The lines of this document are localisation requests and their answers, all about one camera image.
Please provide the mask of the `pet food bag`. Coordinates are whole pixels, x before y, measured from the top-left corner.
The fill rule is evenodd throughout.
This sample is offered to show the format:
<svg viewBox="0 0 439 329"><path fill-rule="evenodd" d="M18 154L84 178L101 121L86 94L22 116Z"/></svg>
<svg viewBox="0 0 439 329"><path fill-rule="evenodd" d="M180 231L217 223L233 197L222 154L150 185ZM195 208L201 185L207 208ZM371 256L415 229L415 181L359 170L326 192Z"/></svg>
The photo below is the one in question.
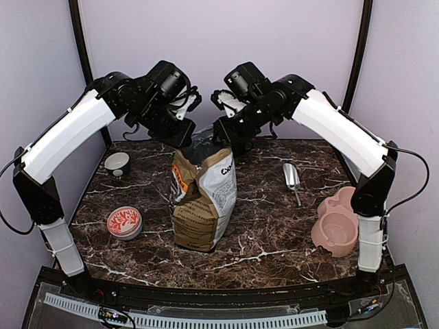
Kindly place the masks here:
<svg viewBox="0 0 439 329"><path fill-rule="evenodd" d="M174 243L211 252L225 233L237 200L232 149L216 145L213 126L208 126L192 135L190 146L176 150L171 173Z"/></svg>

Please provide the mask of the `pink double pet bowl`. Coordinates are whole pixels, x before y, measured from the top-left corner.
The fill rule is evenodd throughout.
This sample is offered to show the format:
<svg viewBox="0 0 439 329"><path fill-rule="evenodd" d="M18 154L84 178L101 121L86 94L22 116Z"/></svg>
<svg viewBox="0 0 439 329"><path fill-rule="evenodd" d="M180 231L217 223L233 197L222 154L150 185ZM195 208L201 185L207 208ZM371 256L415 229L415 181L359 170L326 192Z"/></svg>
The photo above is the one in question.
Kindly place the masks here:
<svg viewBox="0 0 439 329"><path fill-rule="evenodd" d="M318 206L318 220L311 229L313 244L335 258L349 255L357 243L358 219L351 208L354 191L354 187L345 186L325 198Z"/></svg>

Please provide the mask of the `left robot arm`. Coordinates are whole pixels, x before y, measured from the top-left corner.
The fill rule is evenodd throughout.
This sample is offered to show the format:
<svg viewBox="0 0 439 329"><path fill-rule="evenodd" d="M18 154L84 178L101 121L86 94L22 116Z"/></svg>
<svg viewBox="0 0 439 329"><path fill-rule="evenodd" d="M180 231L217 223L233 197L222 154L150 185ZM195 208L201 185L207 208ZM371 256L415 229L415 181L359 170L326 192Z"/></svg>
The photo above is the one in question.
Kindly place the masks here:
<svg viewBox="0 0 439 329"><path fill-rule="evenodd" d="M161 60L136 78L115 71L92 81L35 141L15 151L12 183L32 224L71 278L69 286L82 299L92 298L97 285L84 273L86 266L64 220L54 171L92 135L118 119L129 127L145 127L150 137L174 149L187 147L195 123L186 114L201 101L197 86L171 62Z"/></svg>

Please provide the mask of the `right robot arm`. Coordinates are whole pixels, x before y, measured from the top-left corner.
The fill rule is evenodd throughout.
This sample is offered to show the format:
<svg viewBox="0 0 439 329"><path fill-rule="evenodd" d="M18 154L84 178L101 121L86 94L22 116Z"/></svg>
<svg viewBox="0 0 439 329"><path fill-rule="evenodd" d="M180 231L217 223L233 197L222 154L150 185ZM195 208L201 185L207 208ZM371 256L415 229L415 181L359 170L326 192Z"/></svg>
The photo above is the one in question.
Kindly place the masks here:
<svg viewBox="0 0 439 329"><path fill-rule="evenodd" d="M245 62L225 78L226 90L216 90L211 101L225 115L213 124L213 142L242 151L268 123L291 119L321 136L346 156L360 172L351 196L357 216L361 272L350 283L356 297L365 297L377 285L374 275L381 265L385 229L390 210L385 207L402 151L384 141L335 105L302 77L289 74L270 81L252 63Z"/></svg>

